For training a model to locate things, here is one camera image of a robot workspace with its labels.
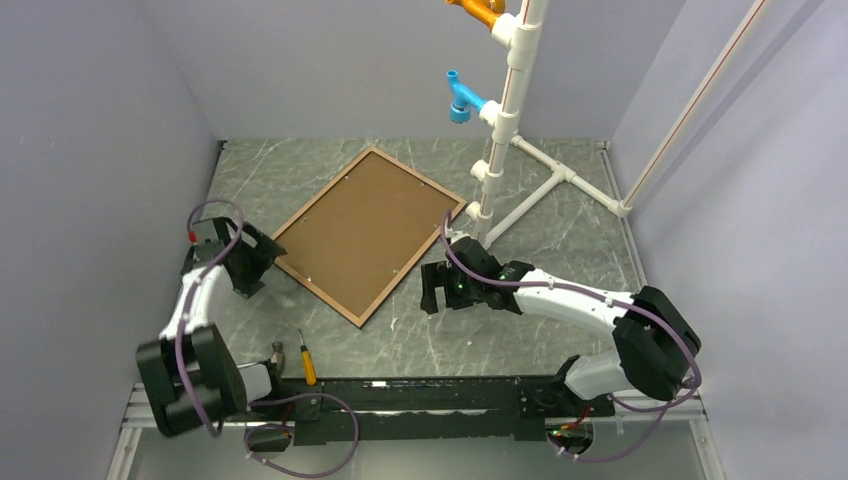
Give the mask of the blue picture frame with photo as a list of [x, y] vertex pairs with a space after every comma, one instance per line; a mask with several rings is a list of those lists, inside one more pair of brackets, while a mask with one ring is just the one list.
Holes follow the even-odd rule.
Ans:
[[375, 148], [364, 149], [275, 233], [277, 266], [362, 327], [465, 200]]

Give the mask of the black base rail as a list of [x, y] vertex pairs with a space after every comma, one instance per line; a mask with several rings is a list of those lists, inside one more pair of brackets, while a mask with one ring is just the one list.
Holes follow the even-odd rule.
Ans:
[[606, 396], [570, 399], [548, 375], [284, 379], [233, 416], [286, 425], [296, 446], [358, 438], [429, 440], [509, 437], [544, 441], [561, 425], [611, 418]]

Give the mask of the white diagonal PVC pole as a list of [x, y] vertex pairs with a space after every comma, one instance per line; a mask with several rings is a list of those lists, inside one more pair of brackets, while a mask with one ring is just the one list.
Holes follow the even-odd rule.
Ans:
[[629, 192], [623, 197], [623, 199], [619, 201], [616, 213], [618, 217], [626, 218], [636, 206], [639, 196], [647, 189], [649, 181], [656, 173], [659, 172], [660, 165], [663, 162], [666, 153], [670, 150], [676, 140], [676, 137], [683, 131], [689, 118], [693, 116], [693, 112], [697, 109], [702, 98], [709, 92], [711, 85], [720, 75], [725, 64], [732, 57], [734, 50], [743, 41], [747, 31], [755, 23], [758, 15], [768, 4], [769, 1], [767, 0], [753, 1], [751, 3], [739, 24], [717, 54], [712, 65], [690, 95], [677, 118], [674, 120], [663, 139], [659, 142], [634, 185], [630, 188]]

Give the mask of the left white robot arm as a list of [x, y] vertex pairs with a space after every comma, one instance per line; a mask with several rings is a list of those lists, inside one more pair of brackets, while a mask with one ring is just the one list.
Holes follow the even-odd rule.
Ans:
[[282, 346], [268, 360], [237, 365], [215, 324], [232, 293], [251, 298], [285, 250], [249, 223], [228, 217], [192, 224], [181, 287], [168, 324], [138, 346], [135, 359], [159, 432], [175, 437], [246, 412], [272, 420], [287, 406]]

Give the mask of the aluminium extrusion frame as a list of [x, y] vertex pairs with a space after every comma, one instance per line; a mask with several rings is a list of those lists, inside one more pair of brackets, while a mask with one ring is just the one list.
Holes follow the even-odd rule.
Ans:
[[296, 446], [286, 425], [228, 421], [218, 437], [174, 438], [156, 428], [133, 388], [111, 479], [720, 479], [723, 470], [698, 397], [669, 407], [635, 390], [615, 414], [561, 425], [544, 441], [509, 437], [329, 442]]

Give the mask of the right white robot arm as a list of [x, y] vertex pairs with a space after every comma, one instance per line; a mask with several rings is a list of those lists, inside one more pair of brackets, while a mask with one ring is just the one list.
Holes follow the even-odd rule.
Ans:
[[672, 402], [694, 389], [694, 366], [702, 343], [661, 290], [644, 286], [635, 293], [588, 287], [558, 278], [530, 263], [499, 262], [476, 240], [463, 237], [448, 245], [444, 260], [421, 268], [420, 307], [439, 311], [485, 305], [513, 314], [541, 315], [609, 340], [612, 350], [567, 359], [551, 379], [557, 411], [574, 415], [589, 401], [625, 390]]

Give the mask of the blue pipe fitting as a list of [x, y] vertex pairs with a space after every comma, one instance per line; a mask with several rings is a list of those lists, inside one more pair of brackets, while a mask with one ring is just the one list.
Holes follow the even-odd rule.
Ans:
[[463, 124], [471, 119], [471, 112], [480, 112], [487, 100], [478, 95], [473, 89], [460, 81], [457, 70], [448, 70], [446, 79], [453, 96], [450, 104], [449, 118], [453, 123]]

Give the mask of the yellow handled screwdriver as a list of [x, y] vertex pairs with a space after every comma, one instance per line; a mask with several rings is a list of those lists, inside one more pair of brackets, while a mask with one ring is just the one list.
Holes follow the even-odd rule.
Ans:
[[297, 329], [298, 336], [300, 340], [300, 352], [301, 352], [301, 360], [304, 370], [304, 379], [306, 383], [310, 386], [314, 386], [317, 384], [317, 373], [315, 370], [314, 361], [312, 359], [311, 351], [309, 350], [303, 332], [300, 328]]

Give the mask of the orange pipe fitting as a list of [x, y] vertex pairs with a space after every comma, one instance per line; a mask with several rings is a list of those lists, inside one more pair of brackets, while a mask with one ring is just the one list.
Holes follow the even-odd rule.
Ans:
[[446, 3], [462, 8], [489, 30], [493, 29], [497, 19], [504, 14], [506, 8], [504, 0], [446, 0]]

